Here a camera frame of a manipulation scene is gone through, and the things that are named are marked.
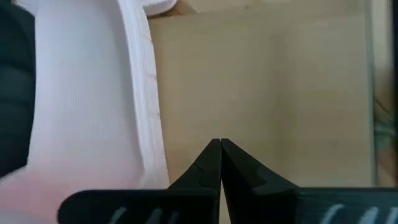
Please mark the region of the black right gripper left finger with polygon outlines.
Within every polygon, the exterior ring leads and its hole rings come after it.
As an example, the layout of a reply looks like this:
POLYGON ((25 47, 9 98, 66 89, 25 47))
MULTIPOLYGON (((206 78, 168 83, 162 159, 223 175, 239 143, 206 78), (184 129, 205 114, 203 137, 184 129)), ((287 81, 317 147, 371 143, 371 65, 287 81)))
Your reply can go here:
POLYGON ((60 224, 218 223, 221 141, 212 139, 167 189, 84 190, 58 209, 60 224))

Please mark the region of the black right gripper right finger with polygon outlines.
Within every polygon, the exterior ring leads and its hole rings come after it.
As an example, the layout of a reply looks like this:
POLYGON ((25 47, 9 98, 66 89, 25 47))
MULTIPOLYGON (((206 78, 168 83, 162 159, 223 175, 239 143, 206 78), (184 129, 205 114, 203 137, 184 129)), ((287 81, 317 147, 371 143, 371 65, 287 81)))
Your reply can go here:
POLYGON ((299 187, 229 139, 221 145, 231 223, 397 224, 397 189, 299 187))

